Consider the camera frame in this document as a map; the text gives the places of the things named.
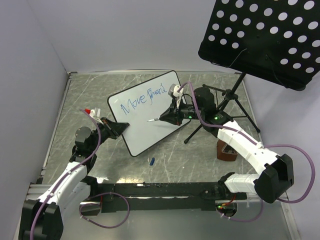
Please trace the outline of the white whiteboard black frame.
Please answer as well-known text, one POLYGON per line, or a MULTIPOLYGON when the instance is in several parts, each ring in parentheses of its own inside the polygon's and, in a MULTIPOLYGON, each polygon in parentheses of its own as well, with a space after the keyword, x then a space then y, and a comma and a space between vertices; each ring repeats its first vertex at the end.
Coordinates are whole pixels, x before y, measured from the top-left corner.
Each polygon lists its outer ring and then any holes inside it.
POLYGON ((168 91, 172 84, 180 84, 174 70, 107 98, 114 120, 129 123, 122 137, 132 157, 140 155, 190 122, 189 119, 184 119, 181 126, 177 126, 163 121, 149 121, 158 118, 170 106, 172 98, 168 91))

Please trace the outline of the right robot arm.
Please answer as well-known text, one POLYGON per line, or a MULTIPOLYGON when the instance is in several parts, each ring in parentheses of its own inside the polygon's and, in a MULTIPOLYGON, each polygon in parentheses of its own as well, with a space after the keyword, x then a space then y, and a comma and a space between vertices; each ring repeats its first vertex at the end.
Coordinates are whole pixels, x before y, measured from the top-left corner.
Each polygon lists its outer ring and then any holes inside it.
POLYGON ((192 104, 183 103, 183 88, 179 85, 172 84, 168 95, 172 102, 160 115, 160 121, 179 126, 184 119, 199 120, 207 132, 232 147, 256 171, 255 174, 230 172, 221 177, 218 193, 223 199, 230 199, 235 193, 251 193, 271 204, 294 184, 293 160, 287 154, 279 155, 263 147, 224 111, 204 120, 206 109, 197 104, 195 95, 192 104))

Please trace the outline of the blue marker cap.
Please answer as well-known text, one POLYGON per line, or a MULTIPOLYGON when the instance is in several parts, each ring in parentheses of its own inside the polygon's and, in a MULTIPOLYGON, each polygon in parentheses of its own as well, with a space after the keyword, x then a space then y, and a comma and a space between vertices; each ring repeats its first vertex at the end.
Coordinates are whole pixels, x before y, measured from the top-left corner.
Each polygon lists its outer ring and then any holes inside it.
POLYGON ((153 157, 153 158, 151 159, 151 161, 150 161, 149 165, 150 165, 150 166, 153 166, 153 165, 154 165, 154 163, 155 163, 155 158, 153 157))

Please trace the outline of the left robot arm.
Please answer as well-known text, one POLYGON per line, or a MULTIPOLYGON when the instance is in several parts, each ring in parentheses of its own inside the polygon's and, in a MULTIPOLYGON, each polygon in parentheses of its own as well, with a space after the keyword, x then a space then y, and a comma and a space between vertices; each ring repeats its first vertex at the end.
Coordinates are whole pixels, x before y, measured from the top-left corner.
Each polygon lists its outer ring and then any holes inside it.
POLYGON ((89 176, 101 144, 116 140, 129 127, 127 122, 114 122, 106 117, 77 129, 72 154, 58 179, 36 200, 25 200, 19 226, 20 240, 59 240, 66 218, 84 200, 93 201, 99 195, 98 181, 89 176))

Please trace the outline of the white marker pen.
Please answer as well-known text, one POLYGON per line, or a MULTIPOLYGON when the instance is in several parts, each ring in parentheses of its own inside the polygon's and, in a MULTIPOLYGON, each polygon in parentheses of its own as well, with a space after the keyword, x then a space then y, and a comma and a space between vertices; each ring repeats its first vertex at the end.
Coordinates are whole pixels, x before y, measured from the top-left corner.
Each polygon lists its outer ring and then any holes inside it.
POLYGON ((156 121, 159 121, 159 120, 160 120, 159 118, 153 118, 153 119, 148 120, 147 122, 151 123, 151 122, 156 122, 156 121))

